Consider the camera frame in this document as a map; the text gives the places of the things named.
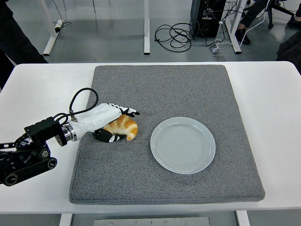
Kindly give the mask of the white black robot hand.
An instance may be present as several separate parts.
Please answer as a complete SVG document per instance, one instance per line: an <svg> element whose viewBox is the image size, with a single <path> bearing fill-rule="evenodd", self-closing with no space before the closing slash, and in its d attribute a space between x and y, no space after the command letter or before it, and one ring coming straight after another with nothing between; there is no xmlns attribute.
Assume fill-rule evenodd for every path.
<svg viewBox="0 0 301 226"><path fill-rule="evenodd" d="M137 123L132 118L139 114L132 108L102 103L80 114L76 122L68 121L70 140L80 140L86 133L91 132L94 139L106 143L123 138L130 141L138 133Z"/></svg>

